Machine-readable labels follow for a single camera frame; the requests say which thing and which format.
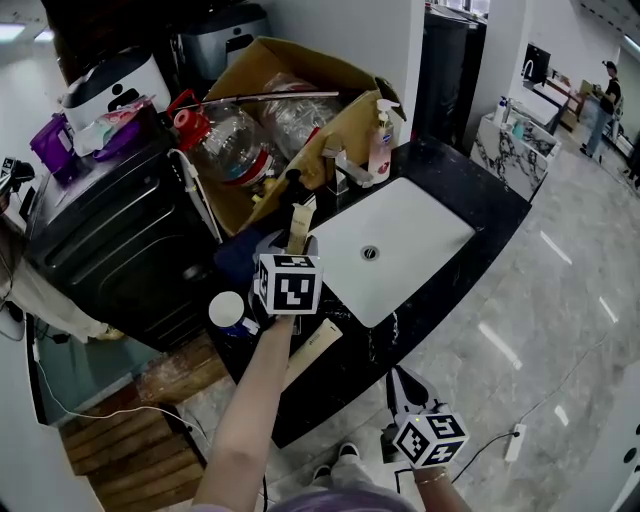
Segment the dark tall cabinet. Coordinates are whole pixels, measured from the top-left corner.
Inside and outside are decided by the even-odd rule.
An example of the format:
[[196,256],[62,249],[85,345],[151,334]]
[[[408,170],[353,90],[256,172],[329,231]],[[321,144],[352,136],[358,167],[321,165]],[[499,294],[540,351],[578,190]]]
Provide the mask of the dark tall cabinet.
[[444,5],[425,4],[412,135],[457,149],[469,120],[487,21]]

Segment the blue ceramic mug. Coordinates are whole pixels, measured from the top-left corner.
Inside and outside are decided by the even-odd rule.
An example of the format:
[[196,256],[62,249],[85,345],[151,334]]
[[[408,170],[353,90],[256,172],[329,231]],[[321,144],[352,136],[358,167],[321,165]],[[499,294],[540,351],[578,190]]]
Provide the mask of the blue ceramic mug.
[[213,325],[226,335],[245,338],[258,334],[260,327],[245,314],[242,297],[233,291],[217,294],[208,308]]

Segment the purple container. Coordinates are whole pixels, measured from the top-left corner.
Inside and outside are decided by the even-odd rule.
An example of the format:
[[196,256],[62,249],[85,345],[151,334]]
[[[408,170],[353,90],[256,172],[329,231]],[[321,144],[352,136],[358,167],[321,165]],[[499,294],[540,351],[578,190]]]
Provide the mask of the purple container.
[[30,141],[31,150],[62,186],[69,185],[79,173],[72,132],[63,113],[54,113]]

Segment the person's right forearm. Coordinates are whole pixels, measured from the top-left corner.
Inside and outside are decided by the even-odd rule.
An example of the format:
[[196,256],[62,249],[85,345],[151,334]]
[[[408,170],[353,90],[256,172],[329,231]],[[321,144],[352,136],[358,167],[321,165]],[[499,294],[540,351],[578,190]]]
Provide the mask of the person's right forearm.
[[454,488],[445,467],[413,469],[425,512],[473,512]]

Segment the thin metal rod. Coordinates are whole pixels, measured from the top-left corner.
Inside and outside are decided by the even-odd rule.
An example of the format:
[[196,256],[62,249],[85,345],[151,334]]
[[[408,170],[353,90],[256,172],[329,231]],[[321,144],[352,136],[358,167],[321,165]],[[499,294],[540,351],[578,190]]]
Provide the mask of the thin metal rod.
[[223,105],[245,103],[262,103],[284,100],[304,100],[304,99],[333,99],[341,95],[339,91],[277,91],[253,95],[239,95],[223,97],[220,99],[204,100],[201,105]]

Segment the pink hand soap pump bottle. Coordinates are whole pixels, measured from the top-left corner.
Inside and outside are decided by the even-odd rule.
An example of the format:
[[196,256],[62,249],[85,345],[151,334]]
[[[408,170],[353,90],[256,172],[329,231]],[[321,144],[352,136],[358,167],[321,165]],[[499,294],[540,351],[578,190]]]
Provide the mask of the pink hand soap pump bottle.
[[376,102],[377,120],[370,136],[368,160],[368,172],[372,176],[372,184],[380,184],[389,177],[394,135],[394,125],[389,112],[399,106],[399,103],[386,99],[379,99]]

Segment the white sink basin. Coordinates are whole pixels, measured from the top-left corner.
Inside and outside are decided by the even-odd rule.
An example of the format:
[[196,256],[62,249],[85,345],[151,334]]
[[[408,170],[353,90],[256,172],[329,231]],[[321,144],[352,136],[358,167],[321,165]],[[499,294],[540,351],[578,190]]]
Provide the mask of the white sink basin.
[[311,231],[324,284],[367,328],[414,295],[474,234],[404,177]]

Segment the clear plastic water bottle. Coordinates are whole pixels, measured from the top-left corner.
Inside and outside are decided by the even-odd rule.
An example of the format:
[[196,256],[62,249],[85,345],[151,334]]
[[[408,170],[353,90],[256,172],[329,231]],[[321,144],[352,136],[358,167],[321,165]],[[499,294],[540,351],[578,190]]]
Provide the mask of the clear plastic water bottle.
[[275,178],[284,157],[262,126],[235,104],[204,105],[191,90],[167,108],[178,148],[205,177],[232,187],[252,187]]

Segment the grey appliance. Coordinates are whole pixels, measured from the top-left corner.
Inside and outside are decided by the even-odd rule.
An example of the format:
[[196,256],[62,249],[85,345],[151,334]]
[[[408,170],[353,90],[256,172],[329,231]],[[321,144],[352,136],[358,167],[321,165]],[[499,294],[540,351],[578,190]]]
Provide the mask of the grey appliance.
[[236,3],[207,14],[177,34],[177,63],[191,78],[215,82],[254,39],[270,34],[261,5]]

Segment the person's left forearm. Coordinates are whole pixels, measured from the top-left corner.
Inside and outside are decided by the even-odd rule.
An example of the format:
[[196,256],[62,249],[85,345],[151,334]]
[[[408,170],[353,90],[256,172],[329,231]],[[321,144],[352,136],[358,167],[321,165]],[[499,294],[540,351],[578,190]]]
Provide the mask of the person's left forearm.
[[219,421],[189,512],[254,512],[267,467],[294,318],[263,332]]

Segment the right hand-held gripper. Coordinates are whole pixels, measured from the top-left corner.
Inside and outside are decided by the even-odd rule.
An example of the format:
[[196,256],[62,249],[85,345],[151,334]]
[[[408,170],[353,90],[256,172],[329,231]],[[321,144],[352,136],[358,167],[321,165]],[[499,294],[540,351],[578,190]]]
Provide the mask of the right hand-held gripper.
[[404,461],[412,469],[450,464],[469,433],[459,414],[449,407],[437,408],[435,387],[412,370],[394,366],[386,375],[386,393],[395,417],[382,431],[383,462]]

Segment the white round appliance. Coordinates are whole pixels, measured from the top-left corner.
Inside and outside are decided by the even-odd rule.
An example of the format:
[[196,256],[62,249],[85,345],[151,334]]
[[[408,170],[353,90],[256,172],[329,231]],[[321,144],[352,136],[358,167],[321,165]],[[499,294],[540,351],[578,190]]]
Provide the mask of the white round appliance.
[[101,62],[72,83],[61,105],[72,130],[78,132],[143,96],[152,100],[157,112],[165,112],[171,103],[153,54],[135,47]]

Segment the black marble vanity counter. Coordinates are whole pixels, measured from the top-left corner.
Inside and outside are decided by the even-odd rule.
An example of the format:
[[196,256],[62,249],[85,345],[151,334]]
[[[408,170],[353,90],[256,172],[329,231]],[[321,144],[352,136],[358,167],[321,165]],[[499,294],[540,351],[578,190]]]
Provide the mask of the black marble vanity counter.
[[283,393],[272,434],[278,447],[339,412],[419,345],[459,304],[529,212],[529,203],[482,167],[435,139],[394,150],[390,178],[335,196],[316,193],[312,230],[397,178],[407,178],[474,230],[474,236],[428,282],[373,328],[363,326],[323,283],[318,311],[302,319],[299,347],[330,319],[342,331]]

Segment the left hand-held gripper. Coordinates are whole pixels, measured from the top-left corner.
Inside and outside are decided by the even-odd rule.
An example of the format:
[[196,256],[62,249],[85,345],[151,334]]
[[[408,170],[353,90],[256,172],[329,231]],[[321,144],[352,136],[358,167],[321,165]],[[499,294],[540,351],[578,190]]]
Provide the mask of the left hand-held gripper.
[[255,248],[252,311],[261,328],[278,316],[313,315],[319,304],[323,268],[319,242],[313,235],[305,241],[305,255],[284,254],[283,230],[264,237]]

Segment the crumpled clear plastic bottle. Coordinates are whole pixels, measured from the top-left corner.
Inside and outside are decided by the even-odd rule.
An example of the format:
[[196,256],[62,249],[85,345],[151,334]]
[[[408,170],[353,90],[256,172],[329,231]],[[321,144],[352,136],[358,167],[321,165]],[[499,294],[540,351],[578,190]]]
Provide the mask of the crumpled clear plastic bottle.
[[337,96],[277,99],[257,107],[261,145],[291,161],[343,109]]

